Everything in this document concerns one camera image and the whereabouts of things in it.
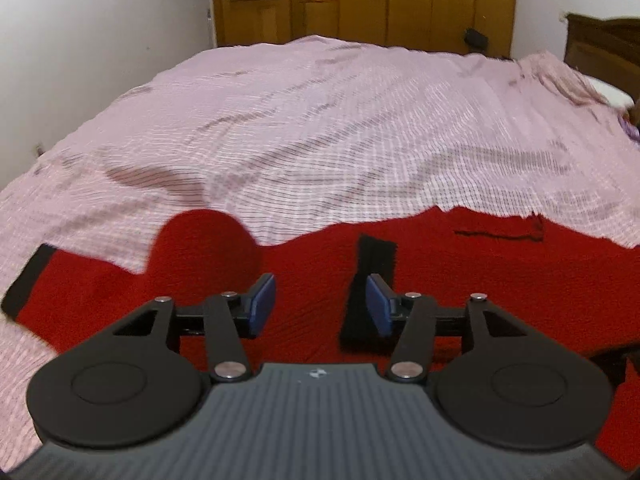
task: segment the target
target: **electrical outlet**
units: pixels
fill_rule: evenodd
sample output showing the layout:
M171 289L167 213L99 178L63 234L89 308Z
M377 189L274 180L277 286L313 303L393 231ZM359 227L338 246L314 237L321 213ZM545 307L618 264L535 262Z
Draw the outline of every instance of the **electrical outlet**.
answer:
M36 158L38 158L39 156L44 154L44 146L42 145L41 142L37 143L34 147L33 147L33 155L36 156Z

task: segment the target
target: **pink bedsheet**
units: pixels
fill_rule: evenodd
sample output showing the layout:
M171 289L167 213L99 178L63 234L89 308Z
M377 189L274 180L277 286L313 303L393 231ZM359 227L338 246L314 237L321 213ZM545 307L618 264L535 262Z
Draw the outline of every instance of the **pink bedsheet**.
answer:
M433 205L542 214L640 243L640 152L618 111L548 53L521 62L311 37L219 48L127 92L0 192L0 293L40 243L140 272L191 208L261 244ZM37 446L24 408L51 352L0 335L0 467Z

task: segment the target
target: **red blanket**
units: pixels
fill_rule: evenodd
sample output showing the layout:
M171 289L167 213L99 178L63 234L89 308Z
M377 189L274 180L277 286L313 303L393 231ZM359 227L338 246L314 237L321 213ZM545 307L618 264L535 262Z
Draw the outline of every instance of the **red blanket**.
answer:
M225 214L195 210L164 227L144 274L55 251L31 277L33 286L14 314L65 351L155 296L195 304L223 290L246 290L261 273L273 272L276 307L263 335L246 343L254 364L383 365L386 356L347 352L338 343L361 234L396 243L398 292L417 290L448 306L462 306L470 292L485 292L584 355L640 342L640 248L623 249L538 217L500 219L462 208L338 224L271 247L258 246ZM13 289L3 303L7 311L12 307L5 304L20 303L15 301L20 292ZM204 364L201 341L189 338L182 348L197 365ZM448 360L459 349L458 342L447 340L436 357ZM640 418L634 430L640 433ZM621 447L615 431L599 445L623 465L640 462L637 449L616 454Z

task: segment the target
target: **metal screw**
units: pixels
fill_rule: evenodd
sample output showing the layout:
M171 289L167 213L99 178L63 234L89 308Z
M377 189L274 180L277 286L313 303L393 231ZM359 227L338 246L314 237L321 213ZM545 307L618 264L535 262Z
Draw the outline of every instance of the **metal screw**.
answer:
M236 361L222 361L213 368L218 377L237 379L246 373L246 366Z
M416 378L424 371L418 363L414 363L413 361L402 361L394 364L391 367L391 373L396 377L400 377L402 379L413 379Z

